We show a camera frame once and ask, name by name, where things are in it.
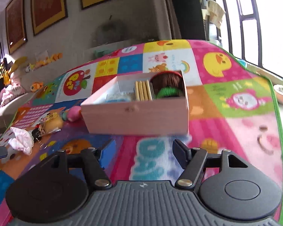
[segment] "checkered pattern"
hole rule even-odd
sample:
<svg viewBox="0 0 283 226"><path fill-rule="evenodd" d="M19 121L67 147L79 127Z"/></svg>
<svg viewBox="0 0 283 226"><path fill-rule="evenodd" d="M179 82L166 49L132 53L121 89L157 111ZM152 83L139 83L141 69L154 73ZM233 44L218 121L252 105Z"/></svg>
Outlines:
<svg viewBox="0 0 283 226"><path fill-rule="evenodd" d="M27 128L33 122L35 122L43 113L45 113L50 107L52 107L52 105L41 105L32 107L19 122L12 126L21 129Z"/></svg>

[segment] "window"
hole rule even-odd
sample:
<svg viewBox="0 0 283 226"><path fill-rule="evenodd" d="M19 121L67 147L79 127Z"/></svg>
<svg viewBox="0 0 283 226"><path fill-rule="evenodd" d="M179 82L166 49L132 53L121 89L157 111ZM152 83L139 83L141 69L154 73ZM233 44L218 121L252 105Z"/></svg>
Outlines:
<svg viewBox="0 0 283 226"><path fill-rule="evenodd" d="M216 0L226 11L230 53L283 77L283 0Z"/></svg>

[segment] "red square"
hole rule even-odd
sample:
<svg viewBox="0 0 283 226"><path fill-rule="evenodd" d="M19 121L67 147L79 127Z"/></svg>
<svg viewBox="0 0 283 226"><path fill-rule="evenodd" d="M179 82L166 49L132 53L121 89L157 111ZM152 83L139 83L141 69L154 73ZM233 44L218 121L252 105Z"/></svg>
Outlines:
<svg viewBox="0 0 283 226"><path fill-rule="evenodd" d="M102 86L112 80L116 75L95 77L93 81L92 94L99 90Z"/></svg>

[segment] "ribbed gray plate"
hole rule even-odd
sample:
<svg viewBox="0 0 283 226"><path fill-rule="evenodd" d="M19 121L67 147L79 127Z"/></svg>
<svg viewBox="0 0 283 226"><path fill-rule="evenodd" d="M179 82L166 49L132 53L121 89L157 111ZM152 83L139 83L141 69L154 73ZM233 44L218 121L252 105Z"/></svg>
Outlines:
<svg viewBox="0 0 283 226"><path fill-rule="evenodd" d="M119 181L96 191L73 216L50 224L13 220L10 226L279 226L270 218L259 222L225 221L204 209L194 193L169 181Z"/></svg>

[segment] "open box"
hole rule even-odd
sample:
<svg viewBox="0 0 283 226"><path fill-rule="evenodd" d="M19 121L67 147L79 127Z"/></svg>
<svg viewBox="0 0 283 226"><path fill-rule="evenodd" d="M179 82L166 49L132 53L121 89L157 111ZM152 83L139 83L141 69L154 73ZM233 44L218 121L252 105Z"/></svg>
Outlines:
<svg viewBox="0 0 283 226"><path fill-rule="evenodd" d="M188 133L189 104L184 96L106 103L107 95L132 92L135 81L150 80L156 73L116 76L82 104L82 116L90 133L116 135L171 135Z"/></svg>

